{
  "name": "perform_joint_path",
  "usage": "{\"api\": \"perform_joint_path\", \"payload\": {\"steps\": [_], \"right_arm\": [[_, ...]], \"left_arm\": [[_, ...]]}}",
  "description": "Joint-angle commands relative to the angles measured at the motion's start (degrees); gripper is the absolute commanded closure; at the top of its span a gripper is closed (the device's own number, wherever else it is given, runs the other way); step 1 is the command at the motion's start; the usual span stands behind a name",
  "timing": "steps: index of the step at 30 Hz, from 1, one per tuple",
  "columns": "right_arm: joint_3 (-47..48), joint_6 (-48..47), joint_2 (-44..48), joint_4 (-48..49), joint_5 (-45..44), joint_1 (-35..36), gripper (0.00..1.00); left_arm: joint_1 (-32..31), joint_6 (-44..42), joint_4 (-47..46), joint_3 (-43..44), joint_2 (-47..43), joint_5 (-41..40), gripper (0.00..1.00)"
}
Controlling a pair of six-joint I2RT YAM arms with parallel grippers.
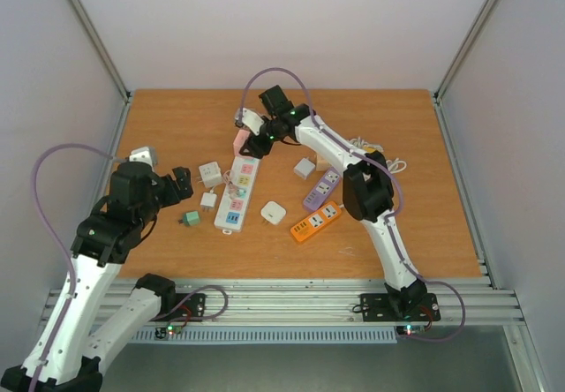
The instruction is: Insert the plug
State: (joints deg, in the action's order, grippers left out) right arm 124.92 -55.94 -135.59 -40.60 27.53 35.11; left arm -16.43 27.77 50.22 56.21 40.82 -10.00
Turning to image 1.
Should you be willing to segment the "white charger with pink cable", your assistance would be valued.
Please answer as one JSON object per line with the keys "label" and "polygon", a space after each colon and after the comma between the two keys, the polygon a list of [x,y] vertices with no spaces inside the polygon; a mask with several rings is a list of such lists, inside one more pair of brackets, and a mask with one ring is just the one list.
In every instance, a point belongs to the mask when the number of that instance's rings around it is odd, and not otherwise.
{"label": "white charger with pink cable", "polygon": [[216,202],[218,201],[218,194],[215,192],[215,188],[220,184],[224,185],[224,191],[229,196],[233,195],[233,185],[231,181],[230,170],[225,171],[222,174],[222,177],[215,177],[210,189],[202,194],[200,206],[203,210],[209,211],[215,208]]}

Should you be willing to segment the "beige cube socket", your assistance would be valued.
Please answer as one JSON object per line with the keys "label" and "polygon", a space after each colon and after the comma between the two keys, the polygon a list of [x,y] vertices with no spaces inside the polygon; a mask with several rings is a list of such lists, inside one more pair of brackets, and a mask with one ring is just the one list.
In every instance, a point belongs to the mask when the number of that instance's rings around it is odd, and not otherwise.
{"label": "beige cube socket", "polygon": [[317,171],[326,171],[331,167],[331,164],[320,154],[315,155],[315,169]]}

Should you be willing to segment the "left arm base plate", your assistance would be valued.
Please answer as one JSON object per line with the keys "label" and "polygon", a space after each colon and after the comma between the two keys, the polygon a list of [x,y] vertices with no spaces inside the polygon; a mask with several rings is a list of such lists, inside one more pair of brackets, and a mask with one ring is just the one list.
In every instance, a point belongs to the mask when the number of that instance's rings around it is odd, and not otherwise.
{"label": "left arm base plate", "polygon": [[186,319],[200,321],[205,315],[207,296],[199,292],[186,299],[174,312],[169,315],[158,315],[152,321],[170,322]]}

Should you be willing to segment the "pink cube socket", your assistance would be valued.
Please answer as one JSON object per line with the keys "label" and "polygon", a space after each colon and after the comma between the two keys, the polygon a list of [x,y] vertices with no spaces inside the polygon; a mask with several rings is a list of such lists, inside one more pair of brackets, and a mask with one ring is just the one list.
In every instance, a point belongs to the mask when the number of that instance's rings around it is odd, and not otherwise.
{"label": "pink cube socket", "polygon": [[250,132],[245,129],[239,129],[235,139],[233,140],[233,151],[234,155],[238,157],[242,157],[240,153],[241,148],[245,144],[246,140],[248,139]]}

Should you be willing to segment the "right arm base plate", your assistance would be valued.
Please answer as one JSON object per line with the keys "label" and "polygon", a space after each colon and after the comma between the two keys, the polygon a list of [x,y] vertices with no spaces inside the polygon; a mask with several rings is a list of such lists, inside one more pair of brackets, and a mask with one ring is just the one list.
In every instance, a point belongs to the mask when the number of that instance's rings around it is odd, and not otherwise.
{"label": "right arm base plate", "polygon": [[388,302],[388,295],[385,293],[361,294],[359,302],[351,308],[351,311],[355,314],[360,314],[364,322],[436,322],[441,320],[437,297],[432,293],[426,293],[419,303],[404,316],[395,314],[391,304]]}

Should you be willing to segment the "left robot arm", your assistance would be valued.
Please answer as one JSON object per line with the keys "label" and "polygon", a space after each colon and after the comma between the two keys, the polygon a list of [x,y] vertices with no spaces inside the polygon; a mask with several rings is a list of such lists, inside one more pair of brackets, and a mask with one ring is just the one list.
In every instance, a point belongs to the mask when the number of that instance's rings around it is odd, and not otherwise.
{"label": "left robot arm", "polygon": [[3,388],[98,391],[109,365],[132,335],[154,317],[167,320],[176,313],[175,283],[146,274],[125,304],[96,331],[91,329],[109,286],[129,252],[149,236],[159,211],[192,194],[187,168],[176,167],[160,177],[145,162],[118,165],[108,195],[77,228],[67,281],[40,339],[21,365],[5,370]]}

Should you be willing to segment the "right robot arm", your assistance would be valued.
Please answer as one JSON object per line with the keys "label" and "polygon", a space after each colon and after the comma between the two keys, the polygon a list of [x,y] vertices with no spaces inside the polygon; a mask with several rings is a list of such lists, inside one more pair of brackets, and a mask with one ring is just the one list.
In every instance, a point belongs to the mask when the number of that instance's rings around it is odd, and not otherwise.
{"label": "right robot arm", "polygon": [[276,142],[292,139],[326,159],[342,177],[344,208],[365,227],[379,255],[389,311],[397,320],[406,320],[415,312],[430,314],[431,295],[396,225],[396,181],[384,155],[353,146],[308,105],[294,105],[279,86],[260,94],[260,101],[267,110],[265,116],[244,107],[236,112],[236,126],[250,132],[240,153],[261,159]]}

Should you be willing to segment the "white cube socket adapter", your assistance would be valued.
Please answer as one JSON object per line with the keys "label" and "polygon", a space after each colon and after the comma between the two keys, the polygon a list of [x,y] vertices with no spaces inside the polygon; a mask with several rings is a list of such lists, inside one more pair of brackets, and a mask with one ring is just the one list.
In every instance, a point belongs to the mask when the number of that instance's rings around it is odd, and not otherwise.
{"label": "white cube socket adapter", "polygon": [[211,189],[222,183],[222,172],[218,162],[208,162],[198,167],[200,180],[203,185]]}

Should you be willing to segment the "white power strip pastel sockets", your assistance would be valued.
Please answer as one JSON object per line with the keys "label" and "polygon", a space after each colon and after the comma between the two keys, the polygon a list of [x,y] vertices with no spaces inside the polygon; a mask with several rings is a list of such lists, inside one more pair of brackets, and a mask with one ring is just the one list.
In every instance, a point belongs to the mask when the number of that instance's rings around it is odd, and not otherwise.
{"label": "white power strip pastel sockets", "polygon": [[259,159],[236,156],[231,169],[223,175],[225,187],[214,221],[223,234],[243,229],[259,166]]}

